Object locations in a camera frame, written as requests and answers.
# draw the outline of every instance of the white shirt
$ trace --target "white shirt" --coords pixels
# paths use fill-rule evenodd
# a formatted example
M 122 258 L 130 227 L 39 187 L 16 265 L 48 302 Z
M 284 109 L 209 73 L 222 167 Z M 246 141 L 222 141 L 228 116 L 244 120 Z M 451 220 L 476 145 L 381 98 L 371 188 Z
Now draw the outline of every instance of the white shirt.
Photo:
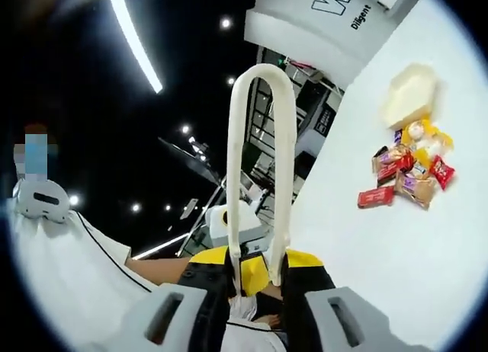
M 236 296 L 229 300 L 229 304 L 229 314 L 231 318 L 240 318 L 251 321 L 258 311 L 256 296 Z
M 13 212 L 12 204 L 8 211 L 19 271 L 45 319 L 75 349 L 106 341 L 124 314 L 147 295 L 144 287 L 157 287 L 124 266 L 129 247 L 103 235 L 78 213 L 70 211 L 66 224 L 56 224 L 25 218 Z M 252 317 L 252 310 L 237 302 L 229 322 L 270 329 L 234 318 Z M 285 351 L 272 332 L 227 325 L 222 351 L 254 350 Z

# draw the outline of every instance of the red snack package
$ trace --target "red snack package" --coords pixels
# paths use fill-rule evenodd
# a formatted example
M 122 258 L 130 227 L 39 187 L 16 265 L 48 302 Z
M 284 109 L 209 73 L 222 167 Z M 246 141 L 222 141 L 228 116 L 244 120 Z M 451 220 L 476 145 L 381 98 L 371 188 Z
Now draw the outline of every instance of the red snack package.
M 442 190 L 445 190 L 448 183 L 454 176 L 455 169 L 445 164 L 442 158 L 437 155 L 432 162 L 429 171 L 437 179 L 437 182 L 441 185 Z
M 365 209 L 380 205 L 391 205 L 393 202 L 394 186 L 380 187 L 361 192 L 358 195 L 358 207 Z
M 393 180 L 397 176 L 397 171 L 408 172 L 412 170 L 414 163 L 415 159 L 413 158 L 412 154 L 407 152 L 406 155 L 396 162 L 385 165 L 378 172 L 377 186 L 379 187 Z

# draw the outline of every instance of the candy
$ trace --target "candy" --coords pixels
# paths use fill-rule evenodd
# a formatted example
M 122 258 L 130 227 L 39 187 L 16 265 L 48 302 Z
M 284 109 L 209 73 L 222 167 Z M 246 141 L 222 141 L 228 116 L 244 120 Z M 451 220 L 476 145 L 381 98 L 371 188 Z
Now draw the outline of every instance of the candy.
M 378 172 L 377 186 L 381 186 L 395 178 L 397 171 L 408 172 L 412 170 L 415 159 L 410 152 L 407 152 L 402 158 L 396 162 L 390 163 L 382 167 Z
M 395 145 L 399 145 L 402 142 L 402 132 L 402 129 L 395 131 L 395 137 L 393 139 Z
M 408 132 L 410 138 L 414 141 L 419 141 L 424 136 L 425 133 L 424 126 L 420 121 L 411 123 L 406 129 L 406 131 Z
M 429 179 L 409 178 L 398 171 L 396 173 L 395 191 L 405 195 L 424 209 L 428 209 L 434 197 L 434 181 Z
M 422 164 L 419 162 L 416 162 L 413 165 L 413 168 L 410 173 L 407 173 L 408 177 L 414 177 L 417 179 L 426 179 L 429 177 L 429 170 L 427 170 L 426 167 L 424 167 Z
M 440 156 L 436 156 L 429 171 L 437 179 L 437 182 L 441 185 L 442 190 L 445 190 L 448 183 L 454 176 L 455 169 L 446 165 Z
M 373 168 L 373 173 L 377 172 L 377 163 L 376 163 L 376 158 L 385 152 L 388 151 L 388 146 L 383 146 L 381 149 L 379 149 L 376 154 L 373 155 L 373 158 L 371 159 L 371 166 Z
M 361 192 L 358 195 L 358 207 L 365 209 L 368 207 L 391 205 L 393 203 L 394 187 L 380 187 L 373 190 Z
M 378 172 L 384 165 L 397 161 L 407 153 L 410 153 L 410 150 L 406 146 L 397 145 L 391 149 L 388 149 L 387 152 L 384 152 L 379 156 L 373 157 L 373 173 Z

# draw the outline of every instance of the ceiling light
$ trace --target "ceiling light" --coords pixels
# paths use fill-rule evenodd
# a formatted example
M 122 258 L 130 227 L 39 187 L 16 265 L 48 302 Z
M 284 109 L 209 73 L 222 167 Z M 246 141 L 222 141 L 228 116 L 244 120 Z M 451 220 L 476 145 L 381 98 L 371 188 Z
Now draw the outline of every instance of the ceiling light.
M 232 21 L 225 17 L 225 18 L 222 18 L 220 20 L 220 27 L 223 29 L 223 30 L 227 30 L 230 28 L 230 26 L 232 25 Z
M 171 239 L 170 241 L 166 242 L 166 243 L 163 243 L 161 245 L 158 245 L 157 247 L 153 248 L 153 249 L 149 249 L 148 251 L 145 251 L 141 254 L 138 254 L 137 256 L 135 256 L 133 259 L 141 259 L 141 258 L 145 258 L 147 257 L 148 255 L 151 255 L 152 253 L 156 253 L 158 250 L 160 249 L 163 249 L 163 248 L 166 248 L 167 246 L 171 245 L 171 244 L 174 244 L 180 240 L 182 240 L 183 238 L 186 238 L 187 236 L 189 236 L 190 233 L 187 232 L 183 235 L 180 235 L 179 237 L 177 238 L 174 238 L 174 239 Z
M 76 206 L 79 203 L 79 197 L 76 195 L 69 196 L 69 204 L 71 206 Z
M 132 210 L 133 213 L 138 213 L 141 209 L 141 206 L 140 206 L 140 204 L 135 203 L 134 205 L 132 205 L 132 207 L 130 209 Z
M 136 28 L 134 27 L 129 11 L 124 0 L 110 0 L 112 8 L 114 9 L 115 16 L 119 22 L 120 28 L 124 33 L 125 39 L 129 43 L 132 53 L 136 57 L 140 68 L 143 70 L 144 75 L 154 89 L 155 93 L 159 93 L 162 90 L 161 82 L 156 75 L 151 62 L 144 51 L 143 45 L 141 44 L 139 37 L 137 36 Z

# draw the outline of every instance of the white tabletop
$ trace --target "white tabletop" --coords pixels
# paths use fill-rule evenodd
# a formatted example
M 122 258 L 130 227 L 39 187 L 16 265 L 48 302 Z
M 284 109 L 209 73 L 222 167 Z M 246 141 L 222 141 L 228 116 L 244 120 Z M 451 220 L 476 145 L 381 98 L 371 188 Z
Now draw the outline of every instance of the white tabletop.
M 474 45 L 437 0 L 420 0 L 345 93 L 292 211 L 291 247 L 320 257 L 336 286 L 384 312 L 408 344 L 440 350 L 483 296 L 488 270 L 488 84 Z M 451 186 L 429 211 L 402 197 L 357 208 L 375 188 L 371 156 L 393 141 L 379 116 L 411 62 L 440 78 L 433 120 L 454 139 Z

